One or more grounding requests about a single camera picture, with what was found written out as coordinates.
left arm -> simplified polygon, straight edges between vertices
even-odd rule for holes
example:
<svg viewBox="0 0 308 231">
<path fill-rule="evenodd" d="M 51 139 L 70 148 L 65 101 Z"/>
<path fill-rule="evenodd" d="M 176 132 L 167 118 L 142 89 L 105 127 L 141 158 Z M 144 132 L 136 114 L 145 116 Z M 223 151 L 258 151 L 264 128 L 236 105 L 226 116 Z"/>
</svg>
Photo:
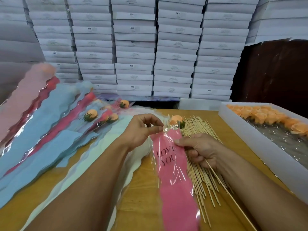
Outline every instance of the left arm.
<svg viewBox="0 0 308 231">
<path fill-rule="evenodd" d="M 163 130 L 152 114 L 135 115 L 121 136 L 65 191 L 53 200 L 25 231 L 106 230 L 111 197 L 128 152 Z"/>
</svg>

table surface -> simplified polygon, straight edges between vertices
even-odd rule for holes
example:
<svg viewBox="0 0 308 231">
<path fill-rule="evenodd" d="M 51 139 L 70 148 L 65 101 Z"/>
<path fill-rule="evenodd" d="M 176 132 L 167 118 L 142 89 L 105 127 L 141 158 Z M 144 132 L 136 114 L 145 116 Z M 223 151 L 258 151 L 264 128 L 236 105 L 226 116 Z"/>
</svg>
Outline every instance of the table surface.
<svg viewBox="0 0 308 231">
<path fill-rule="evenodd" d="M 163 115 L 181 115 L 185 117 L 200 116 L 207 120 L 223 144 L 235 151 L 256 166 L 274 182 L 287 190 L 287 187 L 270 171 L 270 169 L 252 152 L 252 150 L 236 135 L 236 133 L 218 116 L 217 111 L 192 110 L 159 110 Z M 0 227 L 2 230 L 17 231 L 27 221 L 31 212 L 44 201 L 53 187 L 67 174 L 87 150 L 90 144 L 80 148 L 71 157 L 65 168 L 53 168 L 44 173 L 37 181 L 18 192 L 14 198 L 0 209 Z M 210 198 L 205 199 L 206 209 L 212 229 L 200 221 L 200 230 L 227 231 L 252 230 L 249 223 L 231 200 L 229 195 L 219 186 L 217 194 L 221 206 L 213 207 Z M 242 209 L 253 218 L 238 200 Z M 162 230 L 161 203 L 159 199 L 158 180 L 154 175 L 151 157 L 145 157 L 141 166 L 134 172 L 131 183 L 124 189 L 117 205 L 117 217 L 112 231 L 117 230 Z"/>
</svg>

forearm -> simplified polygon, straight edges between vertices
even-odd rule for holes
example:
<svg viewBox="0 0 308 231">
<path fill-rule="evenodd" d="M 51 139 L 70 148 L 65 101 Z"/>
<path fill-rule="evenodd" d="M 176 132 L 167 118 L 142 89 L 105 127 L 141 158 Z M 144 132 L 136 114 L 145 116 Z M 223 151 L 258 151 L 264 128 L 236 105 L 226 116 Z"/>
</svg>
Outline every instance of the forearm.
<svg viewBox="0 0 308 231">
<path fill-rule="evenodd" d="M 112 192 L 127 152 L 128 147 L 116 139 L 26 231 L 106 230 Z"/>
<path fill-rule="evenodd" d="M 217 169 L 263 230 L 307 230 L 308 206 L 248 161 L 224 149 L 218 154 Z"/>
</svg>

person's left hand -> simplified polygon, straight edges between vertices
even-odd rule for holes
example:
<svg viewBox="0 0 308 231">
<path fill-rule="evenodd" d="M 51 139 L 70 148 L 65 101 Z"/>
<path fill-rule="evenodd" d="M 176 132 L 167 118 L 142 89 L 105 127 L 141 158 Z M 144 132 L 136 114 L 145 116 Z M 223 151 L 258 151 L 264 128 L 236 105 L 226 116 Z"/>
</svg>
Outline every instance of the person's left hand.
<svg viewBox="0 0 308 231">
<path fill-rule="evenodd" d="M 163 131 L 163 126 L 161 120 L 153 114 L 134 115 L 119 138 L 129 146 L 129 151 L 132 151 L 144 144 L 148 136 Z"/>
</svg>

hand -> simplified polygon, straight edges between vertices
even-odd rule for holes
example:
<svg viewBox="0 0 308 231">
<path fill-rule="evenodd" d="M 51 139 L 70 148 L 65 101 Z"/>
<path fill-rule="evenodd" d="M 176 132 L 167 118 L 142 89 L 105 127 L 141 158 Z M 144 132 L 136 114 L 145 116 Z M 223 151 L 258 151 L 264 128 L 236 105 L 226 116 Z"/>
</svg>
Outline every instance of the hand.
<svg viewBox="0 0 308 231">
<path fill-rule="evenodd" d="M 205 161 L 206 159 L 212 168 L 216 168 L 217 154 L 226 147 L 205 133 L 190 135 L 190 137 L 186 136 L 182 139 L 175 140 L 174 143 L 178 146 L 185 147 L 188 156 L 194 162 L 200 163 L 205 168 L 210 168 Z"/>
<path fill-rule="evenodd" d="M 119 138 L 129 146 L 128 150 L 132 151 L 144 144 L 148 136 L 163 131 L 163 126 L 161 120 L 153 114 L 134 115 Z"/>
</svg>

